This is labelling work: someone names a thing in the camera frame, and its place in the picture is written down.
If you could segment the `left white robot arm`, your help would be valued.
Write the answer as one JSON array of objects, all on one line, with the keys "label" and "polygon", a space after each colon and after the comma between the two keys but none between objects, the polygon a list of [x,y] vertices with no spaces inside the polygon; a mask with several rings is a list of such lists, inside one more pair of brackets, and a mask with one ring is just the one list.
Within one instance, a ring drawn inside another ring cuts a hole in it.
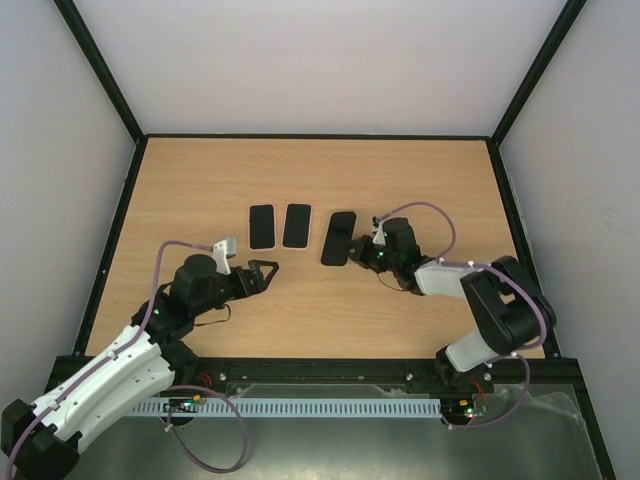
[{"label": "left white robot arm", "polygon": [[218,266],[210,254],[189,256],[118,337],[60,385],[32,402],[16,400],[1,416],[8,479],[63,479],[106,429],[139,403],[165,391],[213,397],[196,375],[198,357],[184,337],[199,316],[265,292],[279,266],[251,260]]}]

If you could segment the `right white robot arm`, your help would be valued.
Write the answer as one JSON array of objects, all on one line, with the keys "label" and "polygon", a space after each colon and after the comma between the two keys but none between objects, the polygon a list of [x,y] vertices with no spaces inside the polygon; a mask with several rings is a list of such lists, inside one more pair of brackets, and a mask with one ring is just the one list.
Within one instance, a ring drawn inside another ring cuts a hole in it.
[{"label": "right white robot arm", "polygon": [[405,218],[380,221],[346,251],[364,269],[392,273],[402,291],[468,303],[475,329],[436,354],[436,379],[447,391],[460,390],[482,364],[540,346],[556,325],[555,311],[516,258],[481,264],[429,257]]}]

